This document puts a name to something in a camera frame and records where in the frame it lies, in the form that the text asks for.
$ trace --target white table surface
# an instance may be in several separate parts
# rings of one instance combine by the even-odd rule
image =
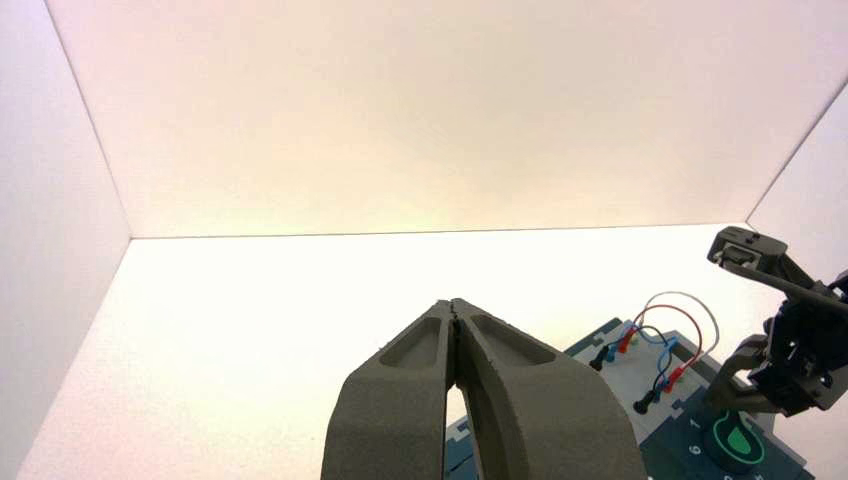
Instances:
[[[133,241],[19,478],[317,479],[345,377],[439,298],[563,349],[686,290],[723,360],[782,296],[706,260],[722,227]],[[840,405],[778,419],[820,478],[846,472]]]

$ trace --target white wall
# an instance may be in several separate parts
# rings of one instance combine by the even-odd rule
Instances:
[[[814,278],[825,283],[848,270],[848,88],[836,98],[807,140],[751,215],[763,233],[789,244],[789,254]],[[848,444],[848,398],[827,412],[811,411],[778,419],[782,436],[804,431],[810,436],[801,453],[821,467],[821,478],[848,478],[844,451]]]
[[[0,478],[59,390],[129,231],[41,2],[0,2]]]
[[[816,278],[829,282],[848,270],[848,88],[749,221],[786,241],[790,255]]]
[[[742,221],[848,2],[49,0],[138,236]]]

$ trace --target robotic arm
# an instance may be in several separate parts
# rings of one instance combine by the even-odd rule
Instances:
[[[786,255],[785,243],[738,227],[719,232],[707,258],[741,277],[786,294],[763,324],[765,335],[742,341],[711,383],[716,410],[782,413],[827,410],[848,389],[848,272],[830,285],[814,281]],[[733,376],[750,371],[752,386]]]

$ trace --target wire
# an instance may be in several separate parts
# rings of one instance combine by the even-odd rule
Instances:
[[[626,337],[626,336],[627,336],[627,334],[628,334],[628,333],[630,333],[630,330],[635,330],[635,332],[639,332],[639,333],[641,334],[641,333],[642,333],[642,330],[645,330],[645,329],[653,330],[653,331],[654,331],[654,332],[656,332],[656,333],[657,333],[657,335],[659,335],[659,337],[662,339],[662,341],[661,341],[661,342],[656,342],[656,341],[648,340],[649,342],[654,343],[655,345],[659,345],[660,343],[662,343],[663,345],[668,345],[668,342],[669,342],[669,341],[665,338],[665,336],[662,334],[662,332],[660,332],[660,331],[659,331],[659,329],[658,329],[657,327],[654,327],[654,326],[652,326],[652,325],[639,325],[639,326],[636,326],[636,327],[629,327],[629,328],[625,328],[625,329],[623,330],[623,333],[621,334],[621,336],[620,336],[620,337],[618,337],[618,340],[614,340],[614,341],[612,341],[612,342],[610,342],[610,343],[608,343],[608,344],[606,344],[606,345],[604,345],[604,346],[605,346],[605,347],[609,347],[609,346],[612,346],[613,344],[618,344],[618,342],[620,342],[621,340],[623,340],[623,339],[624,339],[624,337]]]
[[[641,327],[642,321],[644,320],[645,313],[647,313],[648,311],[653,310],[655,308],[670,308],[672,310],[676,310],[676,311],[682,313],[683,315],[686,315],[686,318],[688,318],[689,321],[692,322],[692,325],[695,326],[695,330],[697,330],[697,332],[698,332],[698,351],[695,352],[695,355],[693,355],[692,358],[690,358],[686,363],[684,363],[683,367],[682,367],[684,369],[689,368],[690,365],[695,363],[701,357],[702,344],[703,344],[703,340],[704,340],[703,335],[701,335],[701,327],[698,326],[698,322],[696,322],[695,319],[692,318],[692,315],[690,315],[689,312],[687,312],[686,310],[683,310],[680,307],[675,307],[674,305],[667,305],[667,304],[651,305],[649,307],[642,309],[642,311],[639,312],[639,315],[636,315],[636,318],[633,319],[633,322]]]
[[[648,337],[645,336],[644,330],[653,330],[660,337],[661,341],[655,341],[655,340],[649,339]],[[657,327],[654,327],[652,325],[640,325],[640,326],[635,326],[635,327],[633,325],[630,325],[630,326],[627,326],[627,328],[622,329],[622,334],[621,334],[621,336],[618,337],[618,340],[614,340],[614,341],[604,345],[604,347],[608,348],[608,347],[615,345],[616,348],[617,348],[618,344],[621,343],[621,341],[624,340],[625,337],[628,337],[629,334],[633,334],[633,333],[636,333],[636,332],[638,332],[639,335],[642,338],[644,338],[645,340],[647,340],[649,343],[653,343],[655,345],[664,345],[665,346],[662,353],[660,353],[660,356],[657,357],[657,372],[659,372],[659,375],[663,378],[663,380],[666,380],[665,373],[668,371],[669,367],[671,366],[671,349],[674,348],[675,345],[677,345],[677,337],[665,338],[665,335],[663,335],[662,332]],[[662,363],[662,360],[665,356],[668,356],[668,362],[667,362],[665,368],[663,368],[663,367],[660,366],[660,364]]]
[[[682,295],[686,298],[689,298],[689,299],[697,302],[698,305],[700,305],[701,308],[703,308],[704,311],[707,312],[707,315],[710,317],[710,321],[713,322],[713,329],[715,330],[716,335],[715,335],[715,339],[713,339],[713,344],[710,345],[710,348],[708,348],[706,351],[704,351],[704,353],[701,354],[701,356],[703,357],[705,355],[709,355],[710,353],[712,353],[713,350],[715,350],[716,346],[718,346],[719,339],[721,339],[721,332],[719,331],[718,322],[715,319],[715,315],[713,315],[713,312],[710,310],[710,307],[708,307],[704,302],[702,302],[700,298],[696,297],[695,295],[692,295],[691,293],[681,292],[681,291],[678,291],[678,290],[667,290],[665,292],[657,293],[653,297],[649,298],[648,301],[645,302],[645,308],[648,308],[651,305],[651,302],[653,302],[658,297],[661,297],[663,295]],[[645,322],[645,317],[646,317],[646,315],[642,315],[642,321],[640,323]]]

